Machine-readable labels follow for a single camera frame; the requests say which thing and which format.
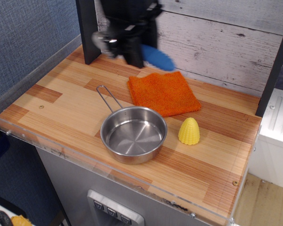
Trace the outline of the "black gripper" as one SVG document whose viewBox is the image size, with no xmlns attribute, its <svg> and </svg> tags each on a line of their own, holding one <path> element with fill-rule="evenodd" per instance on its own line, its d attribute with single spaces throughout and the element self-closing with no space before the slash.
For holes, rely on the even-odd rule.
<svg viewBox="0 0 283 226">
<path fill-rule="evenodd" d="M 145 59 L 142 45 L 157 47 L 157 23 L 140 21 L 130 24 L 110 21 L 106 30 L 92 34 L 92 41 L 109 57 L 121 55 L 127 64 L 143 68 Z"/>
</svg>

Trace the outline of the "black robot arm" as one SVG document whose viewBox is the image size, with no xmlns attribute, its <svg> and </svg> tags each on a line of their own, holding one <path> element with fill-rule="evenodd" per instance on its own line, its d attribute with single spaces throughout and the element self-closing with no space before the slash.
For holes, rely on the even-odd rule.
<svg viewBox="0 0 283 226">
<path fill-rule="evenodd" d="M 129 65 L 143 68 L 142 45 L 157 47 L 156 18 L 162 13 L 157 0 L 102 0 L 108 27 L 95 32 L 92 41 L 102 52 L 124 57 Z"/>
</svg>

